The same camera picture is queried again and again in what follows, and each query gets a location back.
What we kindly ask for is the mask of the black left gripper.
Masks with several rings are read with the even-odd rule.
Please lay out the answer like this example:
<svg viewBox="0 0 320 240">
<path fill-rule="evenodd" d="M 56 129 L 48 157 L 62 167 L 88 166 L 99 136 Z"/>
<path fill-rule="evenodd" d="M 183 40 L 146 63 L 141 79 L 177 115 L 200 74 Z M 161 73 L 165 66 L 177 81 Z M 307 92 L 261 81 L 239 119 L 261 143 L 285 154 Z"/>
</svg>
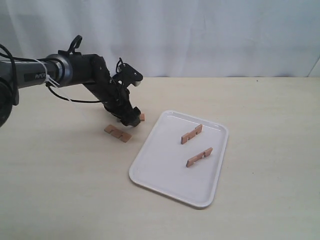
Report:
<svg viewBox="0 0 320 240">
<path fill-rule="evenodd" d="M 141 110 L 132 107 L 128 90 L 122 84 L 112 79 L 102 78 L 99 81 L 101 90 L 100 100 L 104 102 L 106 109 L 120 118 L 120 122 L 128 127 L 136 127 L 140 124 Z"/>
</svg>

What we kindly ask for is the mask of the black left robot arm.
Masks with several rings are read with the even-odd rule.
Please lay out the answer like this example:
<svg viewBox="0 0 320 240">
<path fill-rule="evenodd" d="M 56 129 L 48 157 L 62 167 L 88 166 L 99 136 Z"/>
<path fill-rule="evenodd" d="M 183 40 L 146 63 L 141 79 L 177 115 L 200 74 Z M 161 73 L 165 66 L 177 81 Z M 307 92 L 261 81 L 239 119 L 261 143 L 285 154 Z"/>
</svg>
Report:
<svg viewBox="0 0 320 240">
<path fill-rule="evenodd" d="M 141 122 L 141 111 L 132 106 L 128 87 L 138 86 L 142 80 L 142 74 L 121 59 L 111 76 L 104 58 L 97 54 L 59 52 L 36 60 L 1 60 L 0 123 L 3 125 L 13 106 L 19 104 L 19 92 L 14 85 L 18 89 L 42 84 L 49 88 L 83 85 L 124 126 L 136 127 Z"/>
</svg>

